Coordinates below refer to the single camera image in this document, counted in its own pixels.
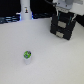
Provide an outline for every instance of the white surface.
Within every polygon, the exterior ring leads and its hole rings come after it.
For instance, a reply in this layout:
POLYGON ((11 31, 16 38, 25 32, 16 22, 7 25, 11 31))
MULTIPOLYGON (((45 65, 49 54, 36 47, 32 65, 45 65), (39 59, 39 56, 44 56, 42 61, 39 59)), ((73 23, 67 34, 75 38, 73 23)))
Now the white surface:
POLYGON ((84 15, 84 0, 83 1, 83 5, 82 4, 78 4, 78 3, 73 3, 73 7, 70 10, 70 12, 72 13, 76 13, 78 15, 84 15))
POLYGON ((50 33, 50 19, 0 24, 0 84, 84 84, 84 28, 67 41, 50 33))

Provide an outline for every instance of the white table surface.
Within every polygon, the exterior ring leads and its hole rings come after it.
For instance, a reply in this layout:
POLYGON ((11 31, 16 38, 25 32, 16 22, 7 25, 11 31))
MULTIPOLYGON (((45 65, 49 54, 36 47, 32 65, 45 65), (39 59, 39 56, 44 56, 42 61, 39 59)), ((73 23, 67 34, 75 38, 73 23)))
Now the white table surface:
POLYGON ((50 33, 50 22, 0 24, 0 84, 84 84, 84 27, 77 23, 68 41, 50 33))

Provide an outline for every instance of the cable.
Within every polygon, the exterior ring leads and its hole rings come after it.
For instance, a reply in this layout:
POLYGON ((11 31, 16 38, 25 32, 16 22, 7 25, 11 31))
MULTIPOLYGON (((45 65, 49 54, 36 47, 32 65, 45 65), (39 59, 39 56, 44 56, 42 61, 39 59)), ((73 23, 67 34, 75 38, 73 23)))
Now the cable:
POLYGON ((72 18, 72 21, 76 18, 77 14, 74 14, 74 17, 72 18))

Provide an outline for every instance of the metal bracket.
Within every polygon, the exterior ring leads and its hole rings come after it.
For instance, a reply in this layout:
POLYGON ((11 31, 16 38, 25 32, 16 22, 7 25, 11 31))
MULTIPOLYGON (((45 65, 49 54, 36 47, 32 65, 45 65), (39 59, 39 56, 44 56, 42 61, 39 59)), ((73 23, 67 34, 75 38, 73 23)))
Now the metal bracket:
POLYGON ((60 32, 56 32, 56 35, 60 38, 63 38, 64 34, 63 33, 60 33, 60 32))

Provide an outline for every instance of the green object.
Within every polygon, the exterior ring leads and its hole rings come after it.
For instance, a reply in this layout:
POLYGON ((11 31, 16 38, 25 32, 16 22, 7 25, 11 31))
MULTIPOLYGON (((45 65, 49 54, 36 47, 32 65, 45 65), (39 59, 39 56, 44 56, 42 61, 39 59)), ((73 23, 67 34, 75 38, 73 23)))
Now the green object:
POLYGON ((26 51, 24 53, 24 58, 28 59, 28 58, 30 58, 30 56, 31 56, 31 52, 30 51, 26 51))

